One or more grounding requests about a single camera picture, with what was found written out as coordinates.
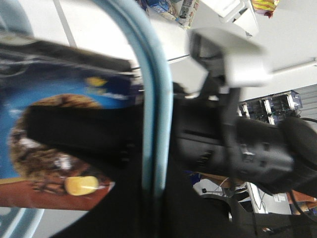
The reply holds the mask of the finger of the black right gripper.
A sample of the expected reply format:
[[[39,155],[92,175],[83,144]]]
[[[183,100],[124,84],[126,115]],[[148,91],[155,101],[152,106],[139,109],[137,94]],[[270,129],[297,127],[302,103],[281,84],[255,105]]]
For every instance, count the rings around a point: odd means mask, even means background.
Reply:
[[[122,167],[142,150],[144,108],[59,108],[31,106],[27,136],[86,161]]]

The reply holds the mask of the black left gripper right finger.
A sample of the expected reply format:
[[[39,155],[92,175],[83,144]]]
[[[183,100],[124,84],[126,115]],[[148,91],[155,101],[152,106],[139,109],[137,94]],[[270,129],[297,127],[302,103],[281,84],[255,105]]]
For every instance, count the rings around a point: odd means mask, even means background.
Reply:
[[[254,238],[201,198],[174,161],[169,161],[161,207],[161,238]]]

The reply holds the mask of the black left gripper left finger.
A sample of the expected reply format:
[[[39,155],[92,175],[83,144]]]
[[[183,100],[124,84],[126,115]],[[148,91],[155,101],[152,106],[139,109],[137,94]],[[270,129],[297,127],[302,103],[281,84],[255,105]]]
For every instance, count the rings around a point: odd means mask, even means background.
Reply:
[[[122,167],[96,164],[114,182],[113,189],[92,210],[52,235],[53,238],[151,238],[143,216],[141,162]]]

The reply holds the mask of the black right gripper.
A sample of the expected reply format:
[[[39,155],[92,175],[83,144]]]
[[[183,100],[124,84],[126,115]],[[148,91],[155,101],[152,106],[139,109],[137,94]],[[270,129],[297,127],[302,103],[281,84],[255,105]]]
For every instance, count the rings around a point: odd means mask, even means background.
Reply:
[[[294,160],[280,129],[236,114],[235,95],[188,98],[174,83],[171,152],[195,172],[238,179],[280,179]]]

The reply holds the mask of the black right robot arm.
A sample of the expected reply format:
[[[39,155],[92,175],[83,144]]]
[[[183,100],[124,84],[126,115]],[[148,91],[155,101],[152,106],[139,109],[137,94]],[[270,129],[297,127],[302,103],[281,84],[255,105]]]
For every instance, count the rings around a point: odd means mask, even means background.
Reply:
[[[170,155],[186,169],[252,182],[271,193],[317,194],[317,134],[303,119],[277,125],[238,117],[237,90],[205,86],[187,98],[174,86]],[[143,147],[143,106],[78,109],[31,106],[27,135],[84,161],[123,167]]]

